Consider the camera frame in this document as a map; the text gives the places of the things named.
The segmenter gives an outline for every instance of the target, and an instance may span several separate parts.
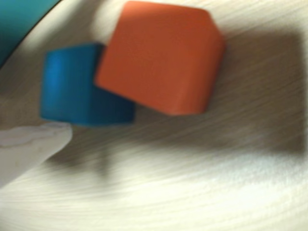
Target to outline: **blue block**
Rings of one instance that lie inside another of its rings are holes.
[[[135,104],[132,101],[93,84],[103,50],[103,45],[92,43],[47,53],[41,94],[42,118],[83,126],[133,122]]]

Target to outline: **orange block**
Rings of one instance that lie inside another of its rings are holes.
[[[202,113],[224,48],[205,10],[129,1],[95,83],[169,115]]]

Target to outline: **wood grain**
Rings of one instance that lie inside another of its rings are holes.
[[[63,0],[0,70],[0,128],[35,125],[47,50],[108,42],[125,0]],[[306,231],[306,0],[161,0],[208,9],[228,50],[209,111],[139,107],[0,192],[1,231]]]

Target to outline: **wooden block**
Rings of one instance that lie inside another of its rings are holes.
[[[129,1],[95,83],[169,115],[202,113],[224,49],[207,11]]]
[[[131,123],[134,103],[93,84],[101,44],[51,51],[45,61],[41,117],[83,126]]]

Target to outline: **cube face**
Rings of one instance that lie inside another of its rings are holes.
[[[95,83],[166,114],[201,113],[224,46],[204,10],[129,1]]]
[[[84,44],[51,51],[45,60],[41,117],[84,126],[130,123],[134,103],[94,86],[104,47]]]

